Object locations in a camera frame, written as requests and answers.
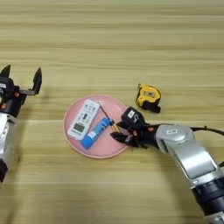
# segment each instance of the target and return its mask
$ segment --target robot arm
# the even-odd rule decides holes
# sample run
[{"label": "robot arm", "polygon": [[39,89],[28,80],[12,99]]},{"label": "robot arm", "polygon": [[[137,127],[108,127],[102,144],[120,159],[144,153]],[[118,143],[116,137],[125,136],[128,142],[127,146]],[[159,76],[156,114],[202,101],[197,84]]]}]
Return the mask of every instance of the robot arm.
[{"label": "robot arm", "polygon": [[197,143],[189,127],[160,125],[158,148],[172,156],[183,172],[208,223],[224,223],[224,175],[207,149]]},{"label": "robot arm", "polygon": [[[224,224],[224,175],[209,152],[193,134],[195,130],[172,124],[149,125],[134,108],[128,108],[118,123],[130,135],[114,132],[118,142],[134,147],[153,145],[169,154],[183,172],[190,189],[203,210],[209,224]],[[210,129],[219,134],[223,132]]]},{"label": "robot arm", "polygon": [[11,168],[14,154],[14,136],[17,119],[11,115],[0,114],[0,183]]},{"label": "robot arm", "polygon": [[6,172],[11,168],[14,155],[14,137],[16,134],[17,116],[27,95],[37,95],[42,84],[42,73],[39,69],[33,79],[33,88],[28,90],[14,86],[10,78],[11,67],[7,66],[0,73],[0,185]]}]

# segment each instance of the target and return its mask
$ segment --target yellow tape measure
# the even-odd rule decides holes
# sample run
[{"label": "yellow tape measure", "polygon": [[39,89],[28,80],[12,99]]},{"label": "yellow tape measure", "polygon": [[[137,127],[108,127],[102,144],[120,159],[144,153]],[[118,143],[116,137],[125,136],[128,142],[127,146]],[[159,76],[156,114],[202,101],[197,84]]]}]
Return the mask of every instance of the yellow tape measure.
[{"label": "yellow tape measure", "polygon": [[138,95],[136,105],[141,109],[146,109],[154,113],[160,113],[161,108],[158,106],[161,94],[155,87],[146,84],[138,85]]}]

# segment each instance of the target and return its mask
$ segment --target blue tube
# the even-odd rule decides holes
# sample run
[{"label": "blue tube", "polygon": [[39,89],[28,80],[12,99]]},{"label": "blue tube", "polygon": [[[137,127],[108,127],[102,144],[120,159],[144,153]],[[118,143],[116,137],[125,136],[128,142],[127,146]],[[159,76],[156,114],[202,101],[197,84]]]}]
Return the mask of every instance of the blue tube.
[{"label": "blue tube", "polygon": [[109,125],[110,120],[106,117],[102,118],[94,129],[81,140],[81,145],[88,150]]}]

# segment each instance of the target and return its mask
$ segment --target pink round plate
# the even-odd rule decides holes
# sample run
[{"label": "pink round plate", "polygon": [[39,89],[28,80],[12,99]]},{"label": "pink round plate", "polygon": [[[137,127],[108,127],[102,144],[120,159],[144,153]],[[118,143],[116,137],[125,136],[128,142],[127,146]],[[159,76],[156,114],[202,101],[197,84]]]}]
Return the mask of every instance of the pink round plate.
[{"label": "pink round plate", "polygon": [[[126,146],[124,144],[118,143],[110,136],[110,133],[112,132],[111,127],[106,128],[106,130],[89,150],[85,150],[81,146],[80,141],[76,141],[67,134],[67,130],[69,129],[71,123],[73,122],[75,116],[78,114],[86,99],[100,102],[104,110],[108,113],[108,116],[114,119],[116,123],[121,121],[121,116],[127,109],[123,103],[106,95],[90,95],[86,98],[79,99],[68,109],[64,118],[64,134],[66,136],[66,140],[75,150],[90,158],[112,158],[113,156],[123,152],[126,149]],[[105,117],[105,115],[101,109],[99,109],[99,112],[94,119],[89,131],[91,131],[103,117]]]}]

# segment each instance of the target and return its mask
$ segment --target table surface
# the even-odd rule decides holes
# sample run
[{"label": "table surface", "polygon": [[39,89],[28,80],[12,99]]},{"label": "table surface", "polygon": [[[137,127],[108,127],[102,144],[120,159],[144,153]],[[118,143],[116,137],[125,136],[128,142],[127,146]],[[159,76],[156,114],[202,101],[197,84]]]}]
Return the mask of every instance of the table surface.
[{"label": "table surface", "polygon": [[[91,94],[134,106],[139,82],[162,93],[150,123],[224,129],[224,3],[219,0],[2,0],[0,67],[23,88],[43,71],[17,126],[17,156],[0,196],[1,224],[201,224],[169,156],[127,149],[96,160],[63,136],[68,106]],[[224,138],[197,133],[224,160]]]}]

